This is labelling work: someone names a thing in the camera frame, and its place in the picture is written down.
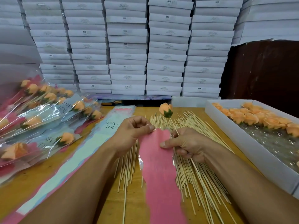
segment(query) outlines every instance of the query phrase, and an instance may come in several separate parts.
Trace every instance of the pink paper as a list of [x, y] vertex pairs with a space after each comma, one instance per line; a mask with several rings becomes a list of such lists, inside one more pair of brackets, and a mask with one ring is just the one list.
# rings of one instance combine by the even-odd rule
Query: pink paper
[[151, 224], [184, 224], [181, 210], [181, 193], [173, 165], [173, 150], [159, 144], [170, 138], [168, 130], [156, 129], [141, 140], [139, 155], [143, 161], [142, 176], [147, 183], [146, 200], [150, 208]]

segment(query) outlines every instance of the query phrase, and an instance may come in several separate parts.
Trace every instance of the table surface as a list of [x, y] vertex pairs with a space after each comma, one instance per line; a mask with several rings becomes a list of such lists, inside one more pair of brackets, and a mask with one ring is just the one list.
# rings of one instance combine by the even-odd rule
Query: table surface
[[[111, 109], [112, 107], [102, 107], [101, 111], [105, 115]], [[254, 165], [245, 157], [245, 155], [236, 147], [236, 145], [222, 132], [222, 130], [211, 120], [211, 118], [208, 117], [208, 115], [204, 112], [204, 108], [174, 108], [174, 116], [172, 118], [176, 118], [176, 114], [181, 115], [184, 111], [188, 110], [198, 115], [203, 121], [207, 121], [210, 126], [241, 159], [254, 167]], [[158, 111], [159, 110], [157, 107], [137, 107], [134, 115], [146, 115], [147, 117], [150, 117]], [[93, 126], [94, 124], [89, 125], [85, 129], [85, 131], [90, 131]], [[28, 197], [34, 192], [34, 190], [45, 180], [47, 180], [47, 178], [49, 178], [49, 176], [54, 173], [54, 171], [57, 170], [59, 166], [61, 166], [61, 164], [84, 139], [85, 137], [76, 141], [74, 144], [69, 146], [66, 151], [58, 152], [46, 161], [19, 172], [11, 181], [2, 185], [0, 187], [0, 220], [2, 220], [6, 215], [15, 210], [18, 206], [23, 204], [26, 199], [28, 199]], [[117, 192], [119, 174], [114, 179], [114, 172], [115, 168], [111, 172], [111, 177], [106, 183], [99, 202], [97, 224], [122, 223], [124, 191], [122, 190], [121, 186], [120, 192]], [[139, 169], [138, 160], [136, 160], [135, 173], [133, 174], [132, 184], [129, 184], [127, 187], [125, 223], [150, 223], [149, 209], [145, 201], [145, 187], [146, 186], [144, 184], [143, 188], [141, 188], [141, 172]], [[195, 206], [196, 215], [194, 215], [193, 213], [191, 201], [189, 198], [185, 199], [185, 202], [181, 204], [188, 219], [188, 223], [208, 223], [204, 215], [203, 208], [199, 207], [196, 202], [193, 190], [190, 190], [190, 192]], [[237, 224], [247, 223], [244, 216], [233, 201], [232, 204], [233, 205], [226, 203]], [[229, 213], [226, 211], [225, 207], [223, 205], [219, 205], [219, 209], [224, 223], [233, 223], [233, 220], [231, 219]], [[215, 224], [220, 223], [219, 219], [215, 215], [215, 212], [213, 212], [213, 220]]]

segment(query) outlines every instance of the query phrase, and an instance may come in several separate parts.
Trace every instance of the stack of white boxes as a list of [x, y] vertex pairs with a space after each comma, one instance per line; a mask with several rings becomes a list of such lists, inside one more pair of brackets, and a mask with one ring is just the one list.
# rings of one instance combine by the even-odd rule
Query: stack of white boxes
[[82, 92], [111, 93], [109, 46], [103, 0], [62, 0], [71, 59]]
[[197, 0], [182, 96], [218, 98], [242, 0]]
[[40, 69], [47, 82], [76, 90], [67, 25], [60, 0], [22, 0], [30, 33], [43, 60]]
[[105, 0], [112, 94], [144, 95], [147, 0]]
[[147, 95], [180, 96], [192, 0], [149, 0]]
[[0, 28], [29, 30], [21, 0], [0, 0]]
[[299, 0], [244, 0], [233, 44], [266, 39], [298, 41], [298, 35]]

